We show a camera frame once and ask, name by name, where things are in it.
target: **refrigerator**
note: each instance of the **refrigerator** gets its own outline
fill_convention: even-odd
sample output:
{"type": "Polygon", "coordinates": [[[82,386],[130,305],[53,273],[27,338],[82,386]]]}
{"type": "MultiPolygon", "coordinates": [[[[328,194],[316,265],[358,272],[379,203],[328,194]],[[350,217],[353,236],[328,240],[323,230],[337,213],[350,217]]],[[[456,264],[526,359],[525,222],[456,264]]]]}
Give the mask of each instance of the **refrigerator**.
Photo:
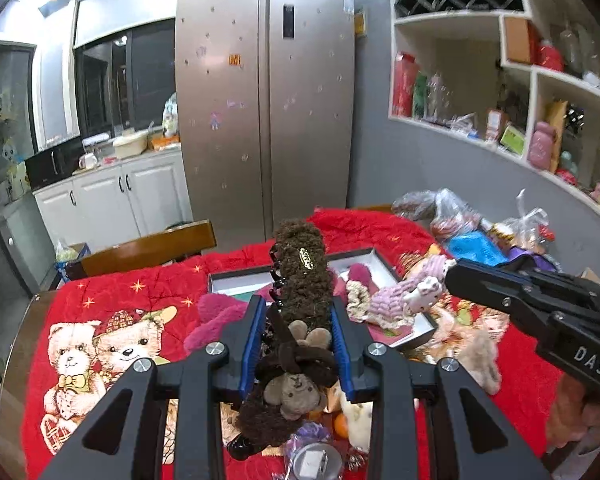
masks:
{"type": "Polygon", "coordinates": [[[352,0],[178,0],[187,187],[220,250],[346,206],[354,54],[352,0]]]}

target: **pink thermos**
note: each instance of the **pink thermos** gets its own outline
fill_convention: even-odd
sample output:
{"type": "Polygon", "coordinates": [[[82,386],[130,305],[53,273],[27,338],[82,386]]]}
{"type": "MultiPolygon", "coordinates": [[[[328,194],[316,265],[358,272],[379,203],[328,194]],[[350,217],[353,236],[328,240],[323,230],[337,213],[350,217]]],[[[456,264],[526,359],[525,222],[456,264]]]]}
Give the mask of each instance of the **pink thermos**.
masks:
{"type": "Polygon", "coordinates": [[[548,170],[551,166],[551,154],[554,150],[555,128],[539,121],[529,145],[529,163],[538,170],[548,170]]]}

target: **white cabinet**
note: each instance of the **white cabinet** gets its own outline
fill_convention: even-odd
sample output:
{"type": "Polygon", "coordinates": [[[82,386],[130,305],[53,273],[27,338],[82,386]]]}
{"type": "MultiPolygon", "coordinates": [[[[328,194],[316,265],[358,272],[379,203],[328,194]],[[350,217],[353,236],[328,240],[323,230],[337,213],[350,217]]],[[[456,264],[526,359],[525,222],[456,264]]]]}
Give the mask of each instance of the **white cabinet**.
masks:
{"type": "Polygon", "coordinates": [[[193,220],[180,153],[135,160],[122,171],[141,236],[193,220]]]}
{"type": "Polygon", "coordinates": [[[35,197],[54,245],[59,238],[63,238],[68,244],[87,241],[71,180],[40,190],[35,193],[35,197]]]}
{"type": "Polygon", "coordinates": [[[75,199],[87,223],[91,252],[140,236],[120,166],[74,180],[75,199]]]}

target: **red blanket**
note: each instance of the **red blanket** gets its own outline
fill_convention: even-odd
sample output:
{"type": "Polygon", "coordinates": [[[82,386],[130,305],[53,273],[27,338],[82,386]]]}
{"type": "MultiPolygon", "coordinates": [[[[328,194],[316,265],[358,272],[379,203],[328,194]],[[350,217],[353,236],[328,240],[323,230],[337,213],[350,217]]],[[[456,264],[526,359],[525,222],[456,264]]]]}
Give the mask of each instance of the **red blanket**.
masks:
{"type": "MultiPolygon", "coordinates": [[[[434,239],[413,222],[378,212],[319,210],[309,218],[328,252],[373,246],[392,264],[405,252],[425,253],[434,239]]],[[[177,361],[182,342],[199,325],[196,302],[210,273],[270,264],[270,242],[228,254],[196,256],[180,264],[88,278],[65,285],[46,316],[33,357],[22,425],[27,475],[36,479],[106,389],[140,356],[177,361]]],[[[534,354],[534,341],[513,326],[499,345],[502,389],[494,400],[536,454],[544,451],[544,423],[559,371],[534,354]]],[[[426,431],[418,410],[420,475],[428,478],[426,431]]],[[[166,462],[173,461],[168,423],[166,462]]],[[[228,480],[270,480],[280,458],[245,462],[225,452],[228,480]]],[[[173,476],[173,465],[163,478],[173,476]]],[[[347,480],[364,472],[346,473],[347,480]]]]}

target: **microwave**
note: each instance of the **microwave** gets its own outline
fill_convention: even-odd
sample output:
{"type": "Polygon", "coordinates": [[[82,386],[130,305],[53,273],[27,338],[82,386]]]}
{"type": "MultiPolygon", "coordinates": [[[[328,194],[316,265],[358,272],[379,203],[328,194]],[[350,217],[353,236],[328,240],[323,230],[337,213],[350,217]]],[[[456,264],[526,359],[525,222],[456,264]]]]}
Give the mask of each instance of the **microwave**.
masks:
{"type": "Polygon", "coordinates": [[[29,157],[25,165],[31,189],[36,191],[72,176],[82,155],[84,146],[78,136],[29,157]]]}

